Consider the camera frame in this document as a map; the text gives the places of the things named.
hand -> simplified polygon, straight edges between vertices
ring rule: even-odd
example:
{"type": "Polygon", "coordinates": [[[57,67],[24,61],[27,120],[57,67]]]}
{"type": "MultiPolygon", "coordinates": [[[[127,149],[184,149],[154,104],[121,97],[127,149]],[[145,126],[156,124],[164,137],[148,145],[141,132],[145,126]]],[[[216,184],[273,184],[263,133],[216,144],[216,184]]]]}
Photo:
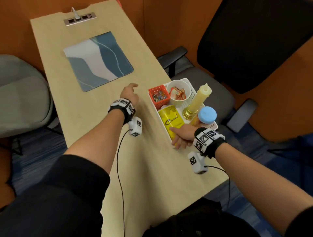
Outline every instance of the hand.
{"type": "Polygon", "coordinates": [[[172,141],[172,145],[175,145],[176,149],[179,149],[180,147],[185,149],[187,146],[192,146],[193,140],[195,138],[194,134],[197,129],[198,128],[189,124],[184,124],[179,129],[170,127],[170,130],[176,133],[176,136],[172,141]]]}
{"type": "Polygon", "coordinates": [[[133,106],[135,107],[138,102],[139,102],[139,96],[137,94],[134,93],[134,87],[137,87],[138,84],[136,83],[130,83],[128,86],[125,86],[120,98],[125,98],[131,101],[131,103],[133,104],[133,106]]]}

power outlet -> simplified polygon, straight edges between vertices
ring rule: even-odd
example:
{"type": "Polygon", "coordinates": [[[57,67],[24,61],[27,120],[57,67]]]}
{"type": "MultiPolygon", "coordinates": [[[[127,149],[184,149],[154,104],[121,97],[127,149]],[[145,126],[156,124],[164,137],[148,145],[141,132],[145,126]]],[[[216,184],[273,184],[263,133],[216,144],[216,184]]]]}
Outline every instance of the power outlet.
{"type": "Polygon", "coordinates": [[[77,24],[80,22],[95,19],[95,18],[97,18],[96,14],[94,12],[91,12],[91,13],[80,16],[79,19],[75,19],[75,18],[66,19],[66,20],[64,20],[64,23],[66,26],[70,26],[70,25],[74,25],[74,24],[77,24]]]}

mouse pad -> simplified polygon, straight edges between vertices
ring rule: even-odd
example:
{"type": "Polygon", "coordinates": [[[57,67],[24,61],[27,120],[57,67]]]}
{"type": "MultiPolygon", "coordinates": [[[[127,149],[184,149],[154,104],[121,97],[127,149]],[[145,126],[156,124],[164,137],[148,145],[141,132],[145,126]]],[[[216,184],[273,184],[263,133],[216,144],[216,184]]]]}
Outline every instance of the mouse pad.
{"type": "Polygon", "coordinates": [[[134,71],[112,32],[64,49],[83,91],[90,91],[134,71]]]}

gray chair seat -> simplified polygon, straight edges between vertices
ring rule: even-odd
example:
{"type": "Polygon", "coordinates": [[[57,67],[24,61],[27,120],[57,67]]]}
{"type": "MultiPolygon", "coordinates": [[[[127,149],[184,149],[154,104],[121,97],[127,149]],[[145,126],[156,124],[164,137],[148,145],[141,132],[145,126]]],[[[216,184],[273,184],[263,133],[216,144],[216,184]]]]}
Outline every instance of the gray chair seat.
{"type": "Polygon", "coordinates": [[[205,83],[209,85],[212,89],[212,93],[204,101],[204,105],[215,109],[217,113],[217,124],[220,124],[220,122],[232,111],[235,104],[235,98],[221,83],[216,81],[206,72],[195,67],[188,68],[172,77],[171,80],[180,80],[182,78],[187,78],[196,91],[198,91],[200,86],[205,83]]]}
{"type": "Polygon", "coordinates": [[[43,76],[15,56],[0,55],[0,138],[45,125],[52,108],[43,76]]]}

yellow candle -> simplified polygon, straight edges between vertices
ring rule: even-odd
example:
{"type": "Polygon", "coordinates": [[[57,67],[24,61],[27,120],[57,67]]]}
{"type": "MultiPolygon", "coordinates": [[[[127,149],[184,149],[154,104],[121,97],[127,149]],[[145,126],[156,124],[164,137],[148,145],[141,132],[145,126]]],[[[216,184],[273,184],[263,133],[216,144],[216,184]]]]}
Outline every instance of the yellow candle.
{"type": "Polygon", "coordinates": [[[206,83],[203,86],[200,86],[196,96],[193,98],[191,104],[188,107],[190,113],[196,113],[200,105],[205,101],[206,98],[212,93],[212,89],[206,83]]]}

